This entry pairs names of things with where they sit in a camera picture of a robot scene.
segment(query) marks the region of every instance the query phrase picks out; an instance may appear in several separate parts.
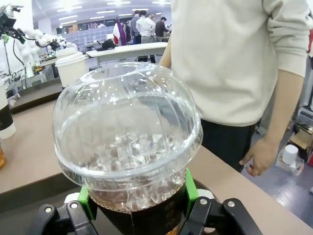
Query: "screw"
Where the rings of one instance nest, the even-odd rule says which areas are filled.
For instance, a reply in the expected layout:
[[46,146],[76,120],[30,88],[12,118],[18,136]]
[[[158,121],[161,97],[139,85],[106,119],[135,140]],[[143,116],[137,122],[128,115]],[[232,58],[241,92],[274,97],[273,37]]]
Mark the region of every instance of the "screw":
[[73,208],[73,209],[75,209],[77,206],[78,206],[77,203],[72,203],[72,204],[70,205],[70,207]]
[[50,208],[50,207],[47,207],[47,208],[45,209],[45,212],[46,212],[46,213],[50,213],[50,212],[51,212],[51,208]]
[[207,203],[207,201],[206,201],[205,199],[201,199],[201,200],[200,200],[200,203],[201,203],[202,205],[205,205],[205,204]]
[[229,206],[229,207],[234,207],[234,206],[235,206],[235,203],[232,202],[232,201],[230,201],[230,202],[228,202],[228,206]]

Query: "purple garment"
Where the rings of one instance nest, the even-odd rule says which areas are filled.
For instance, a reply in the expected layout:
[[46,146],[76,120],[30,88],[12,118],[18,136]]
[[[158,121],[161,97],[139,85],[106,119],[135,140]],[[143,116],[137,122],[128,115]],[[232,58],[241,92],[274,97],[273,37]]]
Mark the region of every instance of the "purple garment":
[[121,40],[122,46],[126,46],[127,45],[127,39],[126,39],[126,34],[125,34],[125,31],[124,31],[124,28],[121,25],[121,23],[116,22],[116,24],[117,24],[118,31],[119,31],[119,34],[120,34],[120,40]]

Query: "floor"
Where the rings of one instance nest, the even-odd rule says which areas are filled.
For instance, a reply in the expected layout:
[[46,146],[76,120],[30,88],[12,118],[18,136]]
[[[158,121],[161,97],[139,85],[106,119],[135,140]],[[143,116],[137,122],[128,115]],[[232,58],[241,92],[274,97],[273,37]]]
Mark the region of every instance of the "floor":
[[[160,59],[160,56],[156,56],[157,63]],[[94,58],[86,62],[89,67],[96,66]],[[124,62],[134,62],[134,59],[128,59]],[[114,63],[116,61],[102,64],[102,66]],[[287,143],[291,134],[290,131],[285,134],[280,149]],[[252,144],[256,143],[261,137],[261,135],[255,133]],[[306,164],[303,172],[298,177],[292,176],[274,165],[261,177],[253,178],[245,170],[242,174],[313,228],[313,194],[310,193],[310,188],[313,187],[313,166]]]

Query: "dark hair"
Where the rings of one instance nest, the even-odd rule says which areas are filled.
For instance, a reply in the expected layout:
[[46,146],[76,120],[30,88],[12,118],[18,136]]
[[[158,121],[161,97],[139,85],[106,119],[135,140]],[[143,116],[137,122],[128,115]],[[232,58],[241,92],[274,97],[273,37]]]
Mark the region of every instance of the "dark hair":
[[147,11],[145,11],[145,10],[142,10],[142,11],[140,11],[140,16],[145,16],[146,14],[147,14]]

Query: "hand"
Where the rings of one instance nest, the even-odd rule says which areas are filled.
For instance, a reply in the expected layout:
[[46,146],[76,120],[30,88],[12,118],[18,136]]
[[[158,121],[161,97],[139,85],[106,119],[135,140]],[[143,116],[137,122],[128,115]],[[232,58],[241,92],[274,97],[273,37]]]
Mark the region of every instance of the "hand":
[[253,164],[247,166],[246,170],[248,174],[253,177],[260,176],[274,163],[278,152],[278,146],[279,144],[275,144],[266,138],[262,138],[253,145],[239,164],[245,165],[251,158],[253,158]]

